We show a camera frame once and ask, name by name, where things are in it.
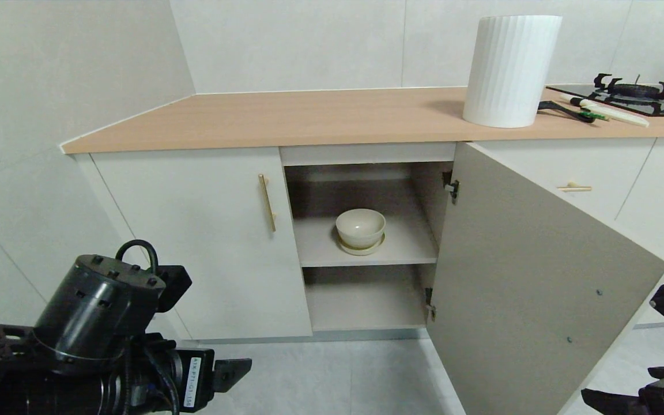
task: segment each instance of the open cabinet door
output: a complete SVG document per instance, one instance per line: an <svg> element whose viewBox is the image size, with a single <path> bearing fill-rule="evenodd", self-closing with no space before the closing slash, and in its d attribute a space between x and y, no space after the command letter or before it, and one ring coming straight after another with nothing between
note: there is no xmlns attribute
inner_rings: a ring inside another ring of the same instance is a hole
<svg viewBox="0 0 664 415"><path fill-rule="evenodd" d="M664 258L459 142L428 330L468 415L555 415L664 276Z"/></svg>

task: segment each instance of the white ribbed vase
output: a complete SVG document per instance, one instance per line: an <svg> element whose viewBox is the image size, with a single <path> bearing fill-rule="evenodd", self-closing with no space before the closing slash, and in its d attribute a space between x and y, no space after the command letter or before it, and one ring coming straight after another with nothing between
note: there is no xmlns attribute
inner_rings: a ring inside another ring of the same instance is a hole
<svg viewBox="0 0 664 415"><path fill-rule="evenodd" d="M505 129L534 123L561 22L561 16L480 19L466 121Z"/></svg>

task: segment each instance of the gray tiled floor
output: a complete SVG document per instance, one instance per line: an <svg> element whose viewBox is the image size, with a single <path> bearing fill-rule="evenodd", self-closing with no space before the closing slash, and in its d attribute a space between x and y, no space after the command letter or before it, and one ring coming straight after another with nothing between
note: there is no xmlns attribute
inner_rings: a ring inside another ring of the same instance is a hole
<svg viewBox="0 0 664 415"><path fill-rule="evenodd" d="M428 339L214 346L220 359L251 357L253 369L202 414L463 415ZM622 394L653 379L664 365L664 328L634 330L590 384ZM595 414L574 402L569 415Z"/></svg>

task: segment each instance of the gas stove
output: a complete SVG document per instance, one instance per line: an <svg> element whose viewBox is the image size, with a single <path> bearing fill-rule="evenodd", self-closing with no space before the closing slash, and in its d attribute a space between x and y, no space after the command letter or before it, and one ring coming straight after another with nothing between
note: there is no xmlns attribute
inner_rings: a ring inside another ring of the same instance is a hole
<svg viewBox="0 0 664 415"><path fill-rule="evenodd" d="M622 78L605 80L611 74L598 74L590 84L567 84L548 86L548 89L587 98L606 105L616 106L641 115L664 116L664 82L655 85L619 84Z"/></svg>

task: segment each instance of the gold cabinet handle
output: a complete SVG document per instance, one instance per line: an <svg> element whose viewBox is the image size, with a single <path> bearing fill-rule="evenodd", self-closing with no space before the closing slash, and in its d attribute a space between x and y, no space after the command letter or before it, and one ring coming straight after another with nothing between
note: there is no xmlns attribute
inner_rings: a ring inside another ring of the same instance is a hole
<svg viewBox="0 0 664 415"><path fill-rule="evenodd" d="M559 191L563 192L590 192L593 186L580 186L576 182L567 182L567 186L558 187Z"/></svg>
<svg viewBox="0 0 664 415"><path fill-rule="evenodd" d="M268 179L263 174L258 174L258 181L261 182L261 189L263 189L263 196L266 199L266 210L268 210L268 216L271 220L271 231L276 231L276 214L273 213L271 209L271 198L268 197Z"/></svg>

